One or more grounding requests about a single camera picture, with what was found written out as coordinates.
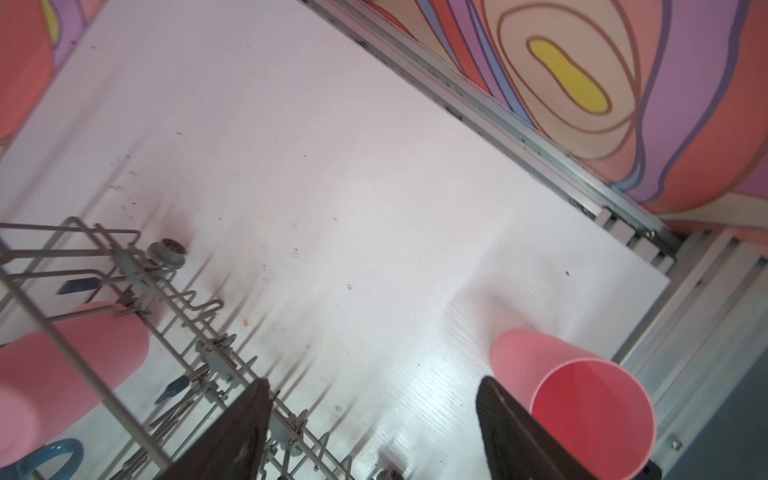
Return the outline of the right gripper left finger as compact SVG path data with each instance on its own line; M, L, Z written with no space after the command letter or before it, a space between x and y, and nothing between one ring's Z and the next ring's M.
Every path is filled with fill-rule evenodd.
M255 479L273 400L266 379L252 382L204 434L166 469L163 479Z

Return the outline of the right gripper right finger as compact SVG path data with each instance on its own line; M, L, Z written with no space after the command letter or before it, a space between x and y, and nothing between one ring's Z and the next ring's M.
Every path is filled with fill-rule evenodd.
M593 477L493 377L481 380L475 406L493 479Z

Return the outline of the pink plastic cup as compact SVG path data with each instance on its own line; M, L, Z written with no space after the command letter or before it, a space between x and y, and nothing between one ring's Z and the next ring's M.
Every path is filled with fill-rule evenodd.
M513 329L490 350L493 377L599 479L632 479L656 442L654 407L614 362L557 337Z
M145 362L149 331L135 314L118 315L92 302L56 328L114 390ZM63 433L100 398L49 337L35 330L1 349L1 465L10 465Z

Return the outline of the blue floral ceramic mug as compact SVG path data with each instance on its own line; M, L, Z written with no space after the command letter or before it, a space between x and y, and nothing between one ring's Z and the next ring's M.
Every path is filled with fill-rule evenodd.
M38 469L56 457L67 456L67 461L55 472L51 480L70 480L84 459L84 446L76 439L62 439L38 448L21 460L1 469L2 480L43 479Z

